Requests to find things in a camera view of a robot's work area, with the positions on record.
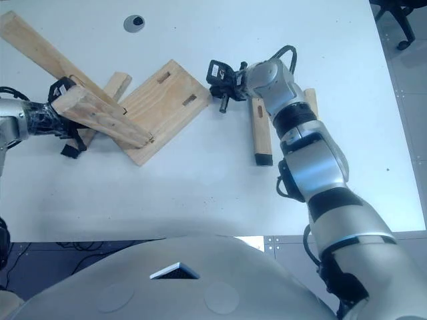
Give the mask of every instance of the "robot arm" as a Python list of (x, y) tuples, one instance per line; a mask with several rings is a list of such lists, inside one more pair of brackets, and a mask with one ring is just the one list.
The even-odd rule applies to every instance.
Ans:
[[(280, 60), (287, 50), (294, 52), (290, 69)], [(284, 154), (279, 171), (286, 196), (308, 205), (320, 257), (318, 273), (340, 299), (341, 317), (427, 319), (425, 274), (379, 214), (348, 189), (347, 160), (295, 84), (295, 62), (290, 46), (233, 73), (231, 67), (212, 61), (207, 82), (216, 97), (226, 91), (238, 101), (264, 100)]]
[[(55, 89), (64, 83), (73, 85), (68, 78), (54, 83), (49, 93), (49, 102), (60, 95), (53, 92), (59, 92)], [(26, 140), (30, 135), (55, 135), (61, 139), (74, 138), (78, 144), (82, 145), (82, 150), (85, 150), (77, 132), (77, 129), (83, 126), (58, 115), (49, 102), (30, 102), (22, 93), (8, 87), (0, 87), (0, 93), (9, 93), (22, 99), (0, 99), (0, 177), (3, 173), (7, 150)], [(10, 234), (6, 222), (0, 217), (0, 270), (7, 264), (9, 248)]]

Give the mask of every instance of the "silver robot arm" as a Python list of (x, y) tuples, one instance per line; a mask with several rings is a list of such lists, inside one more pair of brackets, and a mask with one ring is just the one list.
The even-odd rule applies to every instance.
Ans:
[(0, 176), (8, 148), (29, 136), (26, 104), (27, 102), (20, 100), (0, 99)]
[[(289, 50), (290, 69), (280, 60)], [(375, 209), (349, 190), (347, 160), (294, 82), (295, 63), (291, 46), (248, 69), (242, 63), (234, 76), (230, 67), (212, 61), (207, 81), (216, 97), (264, 100), (284, 154), (279, 170), (285, 196), (308, 205), (318, 273), (341, 301), (338, 317), (427, 319), (426, 275)]]

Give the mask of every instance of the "black chair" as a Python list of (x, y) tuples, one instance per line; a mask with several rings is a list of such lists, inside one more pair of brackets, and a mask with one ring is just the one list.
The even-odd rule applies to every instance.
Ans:
[(380, 6), (380, 12), (375, 16), (375, 22), (380, 20), (386, 11), (389, 11), (399, 22), (408, 40), (399, 42), (397, 48), (405, 50), (409, 47), (414, 42), (415, 35), (406, 16), (411, 14), (414, 9), (427, 6), (427, 0), (370, 0), (370, 2)]

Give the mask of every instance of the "chair wheel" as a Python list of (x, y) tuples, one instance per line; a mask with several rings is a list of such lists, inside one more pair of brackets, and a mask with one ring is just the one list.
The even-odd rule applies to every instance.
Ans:
[(410, 44), (411, 44), (411, 42), (409, 42), (409, 41), (401, 41), (401, 42), (399, 42), (399, 45), (398, 45), (398, 50), (405, 50), (407, 47), (409, 47), (410, 46)]
[(405, 7), (403, 8), (403, 14), (408, 16), (413, 12), (414, 8)]

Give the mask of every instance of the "wooden block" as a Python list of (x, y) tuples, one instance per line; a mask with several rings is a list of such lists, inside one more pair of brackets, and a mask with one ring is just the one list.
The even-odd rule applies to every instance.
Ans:
[(304, 94), (306, 95), (306, 99), (308, 104), (310, 105), (310, 108), (312, 108), (312, 111), (316, 115), (316, 117), (319, 117), (318, 112), (318, 101), (316, 99), (316, 90), (310, 88), (304, 90)]
[(109, 105), (115, 101), (15, 12), (0, 16), (0, 37), (57, 79), (74, 77)]
[(257, 165), (273, 165), (272, 141), (268, 114), (262, 99), (250, 101), (252, 112), (252, 133), (254, 136), (254, 152)]
[(138, 150), (121, 141), (116, 142), (135, 163), (143, 165), (210, 100), (209, 90), (171, 60), (120, 104), (132, 122), (154, 135), (154, 142)]
[[(114, 101), (119, 101), (131, 81), (132, 77), (127, 73), (115, 72), (114, 75), (108, 81), (107, 85), (104, 87), (104, 92), (108, 94), (111, 98), (113, 98)], [(89, 147), (97, 131), (89, 128), (78, 129), (78, 131), (85, 146)], [(61, 154), (74, 159), (76, 159), (80, 153), (81, 152), (79, 151), (77, 142), (74, 139), (68, 140), (67, 144), (64, 146), (64, 149), (61, 152)]]
[(141, 148), (153, 139), (151, 133), (122, 115), (121, 109), (107, 104), (79, 85), (54, 100), (52, 107), (58, 114), (132, 147)]

